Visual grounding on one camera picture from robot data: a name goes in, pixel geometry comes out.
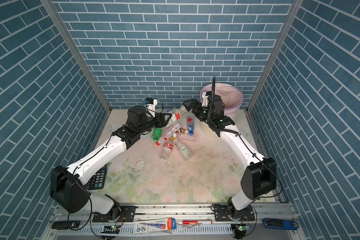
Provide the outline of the clear bottle green cap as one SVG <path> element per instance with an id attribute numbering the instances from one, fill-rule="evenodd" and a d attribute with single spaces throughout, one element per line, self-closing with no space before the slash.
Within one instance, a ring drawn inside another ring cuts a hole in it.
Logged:
<path id="1" fill-rule="evenodd" d="M 177 120 L 179 120 L 181 118 L 181 115 L 184 114 L 187 111 L 187 109 L 185 108 L 185 106 L 180 106 L 179 108 L 173 108 L 171 109 L 171 118 L 167 124 L 167 126 L 169 127 L 170 125 L 172 125 L 173 123 L 175 123 Z"/>

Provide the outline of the red label cola bottle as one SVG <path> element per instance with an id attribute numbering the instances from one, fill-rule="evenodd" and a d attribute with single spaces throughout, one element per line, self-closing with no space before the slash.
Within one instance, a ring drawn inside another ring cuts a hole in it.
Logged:
<path id="1" fill-rule="evenodd" d="M 160 158 L 161 159 L 168 159 L 169 156 L 172 154 L 172 150 L 173 150 L 173 140 L 169 140 L 167 141 L 162 148 L 162 151 L 160 152 Z"/>

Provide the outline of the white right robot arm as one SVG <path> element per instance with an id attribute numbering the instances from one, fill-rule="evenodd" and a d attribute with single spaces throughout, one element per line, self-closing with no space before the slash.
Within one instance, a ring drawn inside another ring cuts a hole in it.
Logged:
<path id="1" fill-rule="evenodd" d="M 225 115 L 220 97 L 216 95 L 207 97 L 205 107 L 196 99 L 183 102 L 183 106 L 222 138 L 243 165 L 245 171 L 240 181 L 241 190 L 229 200 L 233 210 L 241 211 L 256 199 L 276 189 L 278 183 L 276 162 L 271 158 L 265 158 L 245 140 L 235 122 Z"/>

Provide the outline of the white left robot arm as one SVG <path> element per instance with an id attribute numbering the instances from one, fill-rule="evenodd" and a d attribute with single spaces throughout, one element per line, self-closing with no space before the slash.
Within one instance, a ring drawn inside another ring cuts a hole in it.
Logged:
<path id="1" fill-rule="evenodd" d="M 165 127 L 171 118 L 168 113 L 158 113 L 154 117 L 143 117 L 139 113 L 128 115 L 127 122 L 100 147 L 67 167 L 57 166 L 53 169 L 50 196 L 68 213 L 89 208 L 92 212 L 109 215 L 111 219 L 118 217 L 120 204 L 116 200 L 92 194 L 85 185 L 110 160 L 140 140 L 143 133 Z"/>

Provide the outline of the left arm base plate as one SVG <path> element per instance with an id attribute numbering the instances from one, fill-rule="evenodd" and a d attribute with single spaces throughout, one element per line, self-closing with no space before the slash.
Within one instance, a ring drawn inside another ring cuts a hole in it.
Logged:
<path id="1" fill-rule="evenodd" d="M 136 213 L 136 206 L 120 206 L 117 218 L 115 220 L 109 220 L 107 215 L 103 215 L 100 213 L 93 214 L 93 222 L 94 223 L 121 223 L 127 222 L 131 223 L 134 221 L 135 213 Z"/>

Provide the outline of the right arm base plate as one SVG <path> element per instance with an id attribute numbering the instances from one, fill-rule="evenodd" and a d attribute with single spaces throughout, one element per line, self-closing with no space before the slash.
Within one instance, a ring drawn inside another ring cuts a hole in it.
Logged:
<path id="1" fill-rule="evenodd" d="M 251 208 L 236 210 L 231 205 L 212 204 L 211 210 L 214 213 L 216 222 L 227 221 L 254 221 L 255 214 Z"/>

